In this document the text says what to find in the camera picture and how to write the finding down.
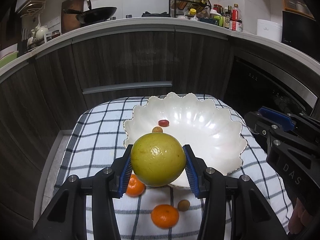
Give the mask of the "person's right hand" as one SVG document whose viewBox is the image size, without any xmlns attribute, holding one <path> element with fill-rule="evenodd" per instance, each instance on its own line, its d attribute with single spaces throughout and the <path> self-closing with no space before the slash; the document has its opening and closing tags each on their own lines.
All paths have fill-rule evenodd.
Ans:
<svg viewBox="0 0 320 240">
<path fill-rule="evenodd" d="M 289 232 L 291 234 L 298 234 L 303 227 L 308 227 L 312 221 L 313 216 L 307 212 L 302 202 L 297 198 L 296 205 L 288 224 Z"/>
</svg>

